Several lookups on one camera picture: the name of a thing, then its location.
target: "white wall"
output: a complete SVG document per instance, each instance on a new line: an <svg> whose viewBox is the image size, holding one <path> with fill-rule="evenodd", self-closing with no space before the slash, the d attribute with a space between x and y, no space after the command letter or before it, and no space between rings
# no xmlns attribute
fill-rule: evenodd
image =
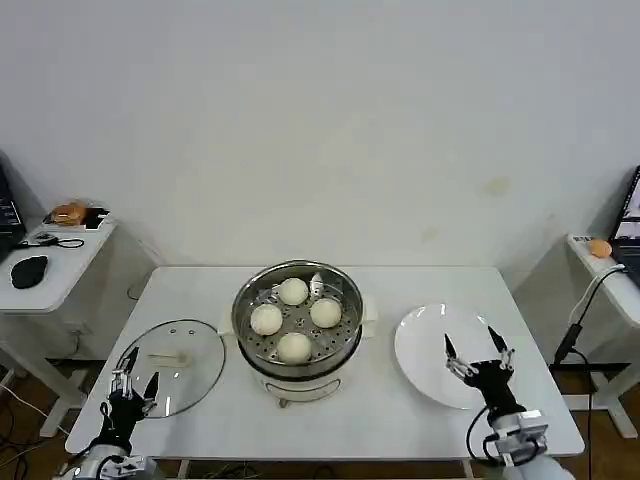
<svg viewBox="0 0 640 480"><path fill-rule="evenodd" d="M5 1L0 147L45 207L102 200L169 263L495 264L515 290L639 163L638 18Z"/></svg>

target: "metal rim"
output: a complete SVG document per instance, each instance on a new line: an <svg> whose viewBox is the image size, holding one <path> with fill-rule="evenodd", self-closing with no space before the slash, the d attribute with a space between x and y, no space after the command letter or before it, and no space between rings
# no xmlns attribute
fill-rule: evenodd
<svg viewBox="0 0 640 480"><path fill-rule="evenodd" d="M236 319L236 316L239 315L239 312L238 312L239 310L241 312L240 304L242 302L247 301L247 298L246 298L247 291L250 290L252 287L254 287L256 283L260 282L261 280L264 279L264 277L270 275L271 273L275 273L286 268L295 268L295 267L311 267L318 270L324 270L326 272L329 272L332 275L335 275L336 277L339 278L341 282L345 282L348 284L349 289L354 293L354 295L359 300L355 307L353 307L353 305L351 305L350 303L348 305L345 305L344 302L340 302L343 308L343 318L348 319L346 322L341 321L336 327L332 329L320 329L317 327L315 328L311 327L311 331L308 332L310 333L309 338L310 340L312 340L312 342L317 343L317 346L319 347L318 348L319 352L317 354L314 354L314 356L311 357L309 361L303 364L297 365L297 367L304 368L305 366L318 364L340 353L343 353L346 356L348 356L349 352L352 351L356 346L354 345L354 343L357 343L357 342L354 342L353 340L358 336L359 330L360 330L360 324L362 321L362 308L363 308L362 294L360 293L360 290L358 286L355 284L355 282L340 269L333 267L331 265L328 265L326 263L315 262L310 260L291 260L291 261L279 263L277 265L264 268L263 270L256 273L239 290L239 292L237 293L234 299L233 308L232 308L233 330L234 330L234 333L236 334L236 337L238 338L240 345L243 347L244 353L246 354L247 357L256 356L258 362L266 362L275 366L281 366L285 368L289 367L288 365L279 361L276 358L276 356L273 355L273 352L272 352L272 349L277 343L278 338L281 337L284 333L286 333L286 331L281 332L280 335L278 336L260 338L260 336L255 335L255 333L253 332L250 332L247 334L247 332L245 332L246 330L248 330L248 327L245 324L246 320L240 319L240 321L238 322ZM303 311L306 310L306 312L304 312L304 315L305 315L305 318L308 319L308 310L311 304L313 304L314 297L316 300L319 298L334 298L335 300L339 300L338 298L335 298L335 297L338 297L339 295L330 295L332 293L330 285L328 284L325 285L323 283L321 283L320 285L321 285L320 289L322 289L323 292L320 294L318 290L314 290L313 288L310 288L309 298L300 306L287 306L282 304L282 302L278 300L277 295L275 293L272 293L270 289L266 289L266 290L263 289L264 292L262 292L261 294L267 295L265 299L260 300L258 298L256 300L259 300L258 301L259 304L270 303L270 304L279 305L279 308L281 308L281 310L283 311L283 317L285 317L285 321L287 316L289 315L289 310L296 311L296 309L302 309ZM347 306L351 308L353 312L347 312L346 310ZM304 320L302 320L302 316L300 317L300 322L304 323Z"/></svg>
<svg viewBox="0 0 640 480"><path fill-rule="evenodd" d="M129 344L129 346L124 350L124 352L122 352L122 355L120 355L120 358L118 359L118 362L116 363L116 365L120 365L120 362L122 362L122 359L127 355L129 350L131 349L131 347L134 344L136 344L138 342L138 340L140 340L142 337L144 337L149 332L151 332L153 330L156 330L157 328L169 325L171 323L177 323L177 322L183 322L183 321L200 323L202 325L205 325L205 326L209 327L211 330L213 330L215 332L216 337L218 338L218 340L222 344L222 365L220 365L220 371L218 372L218 375L216 376L216 378L213 381L213 383L211 384L211 386L207 389L206 392L203 393L202 397L200 397L198 400L196 400L191 405L183 408L182 410L176 410L175 412L171 413L170 415L164 415L162 417L145 417L145 420L162 420L163 418L173 417L174 415L178 415L179 413L186 412L190 408L192 408L195 405L197 405L198 403L200 403L207 395L209 395L209 392L211 392L211 390L213 390L213 387L215 387L218 384L218 381L220 380L220 377L222 376L222 372L224 371L224 367L227 364L227 346L225 345L224 341L222 340L222 337L220 337L220 335L218 335L218 330L214 326L212 326L212 325L210 325L210 324L208 324L206 322L203 322L202 320L196 320L195 318L181 318L180 320L169 320L168 322L160 323L160 324L158 324L158 325L156 325L154 327L149 328L148 330L146 330L142 334L140 334L133 342L131 342Z"/></svg>
<svg viewBox="0 0 640 480"><path fill-rule="evenodd" d="M284 382L308 382L310 380L316 380L318 378L322 378L322 377L324 377L326 375L329 375L329 374L335 372L336 370L338 370L340 367L342 367L345 363L347 363L347 361L356 352L356 349L358 348L358 345L360 345L360 341L361 340L362 340L362 327L358 328L358 333L356 335L356 338L354 339L353 348L349 351L349 353L347 355L344 356L344 358L342 358L340 360L340 362L336 363L334 366L332 366L331 368L329 368L329 369L327 369L327 370L325 370L323 372L319 372L319 373L316 373L316 374L313 374L313 375L292 376L292 377L278 375L277 373L270 372L270 371L262 368L258 364L256 364L251 358L249 358L249 355L247 354L247 352L245 351L244 347L242 346L242 344L239 341L238 341L238 348L240 349L240 352L242 353L242 356L247 361L247 363L252 368L257 370L258 373L261 373L262 375L265 375L267 377L273 378L274 380L281 380L281 381L284 381Z"/></svg>

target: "computer mouse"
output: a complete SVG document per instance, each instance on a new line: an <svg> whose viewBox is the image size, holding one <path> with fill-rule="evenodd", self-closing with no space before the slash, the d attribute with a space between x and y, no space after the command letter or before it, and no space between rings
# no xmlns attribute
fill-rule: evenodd
<svg viewBox="0 0 640 480"><path fill-rule="evenodd" d="M19 290L35 287L42 281L49 260L45 255L25 258L11 269L11 283Z"/></svg>

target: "white table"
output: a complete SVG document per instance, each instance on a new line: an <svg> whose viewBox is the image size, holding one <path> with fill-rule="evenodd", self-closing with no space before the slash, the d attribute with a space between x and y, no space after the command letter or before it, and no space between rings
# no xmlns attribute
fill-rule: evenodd
<svg viewBox="0 0 640 480"><path fill-rule="evenodd" d="M57 425L67 411L82 406L86 396L77 386L82 382L85 372L74 372L71 379L67 379L52 367L40 353L42 347L23 327L20 315L48 313L57 309L80 280L114 228L114 224L108 223L96 231L62 231L60 227L39 225L29 232L27 238L47 231L60 239L81 238L85 243L75 249L52 246L15 250L0 263L0 350L60 397L42 427L42 436L55 435ZM14 288L11 284L11 269L21 260L38 255L46 255L49 258L42 281L32 288Z"/></svg>
<svg viewBox="0 0 640 480"><path fill-rule="evenodd" d="M591 237L584 235L569 235L567 243L580 259L589 274L593 277L616 262L611 258L598 258L589 253L587 242ZM620 312L622 318L633 328L640 328L640 290L627 275L615 274L608 277L600 289ZM616 325L609 324L609 329L600 332L597 343L591 345L589 354L599 345L603 345L616 334ZM640 381L640 359L620 372L611 381L601 372L591 372L591 379L597 388L593 395L593 408L607 410L618 431L624 438L638 438L638 431L625 412L619 398ZM565 395L565 400L571 410L587 410L588 395Z"/></svg>
<svg viewBox="0 0 640 480"><path fill-rule="evenodd" d="M99 432L99 404L110 371L129 344L163 322L194 318L217 325L242 284L259 267L157 269L67 439L82 450ZM549 451L576 455L584 444L516 305L494 268L346 267L380 317L361 345L352 376L334 396L278 407L253 378L237 343L225 338L227 364L213 390L193 408L149 419L135 429L134 452L177 459L431 460L466 459L465 433L475 411L454 410L413 388L395 363L392 335L411 309L452 302L483 313L516 349L512 389L519 402L548 416ZM480 449L486 422L474 430Z"/></svg>

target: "table leg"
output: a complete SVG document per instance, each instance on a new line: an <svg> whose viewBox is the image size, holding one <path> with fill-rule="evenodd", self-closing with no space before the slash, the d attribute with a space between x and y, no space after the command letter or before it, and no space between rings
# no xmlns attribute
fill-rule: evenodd
<svg viewBox="0 0 640 480"><path fill-rule="evenodd" d="M464 478L467 480L473 480L473 468L471 467L471 462L468 459L461 460L462 468L464 469Z"/></svg>
<svg viewBox="0 0 640 480"><path fill-rule="evenodd" d="M189 475L189 460L182 460L180 462L180 468L178 470L178 479L182 480Z"/></svg>
<svg viewBox="0 0 640 480"><path fill-rule="evenodd" d="M74 385L80 386L87 376L86 370L76 370L71 374L71 382ZM63 398L59 398L53 405L53 408L49 412L49 416L45 420L42 428L40 429L41 437L55 437L58 434L58 427L64 420L69 410L80 410L82 408L81 403L69 403Z"/></svg>
<svg viewBox="0 0 640 480"><path fill-rule="evenodd" d="M14 375L18 378L25 378L27 376L26 370L2 350L0 350L0 365L5 367L7 370L12 370Z"/></svg>
<svg viewBox="0 0 640 480"><path fill-rule="evenodd" d="M20 326L14 321L2 322L5 335L0 338L0 350L9 355L22 368L37 377L47 387L53 390L60 398L70 404L82 404L86 395L56 370L47 360L40 356L42 348L39 348L34 339L29 338Z"/></svg>
<svg viewBox="0 0 640 480"><path fill-rule="evenodd" d="M619 397L633 387L640 379L640 364L633 363L608 381L604 374L592 372L591 380L596 388L593 394L593 410L606 410L623 438L638 438L631 418L627 415ZM589 408L589 395L563 395L572 411L584 411Z"/></svg>

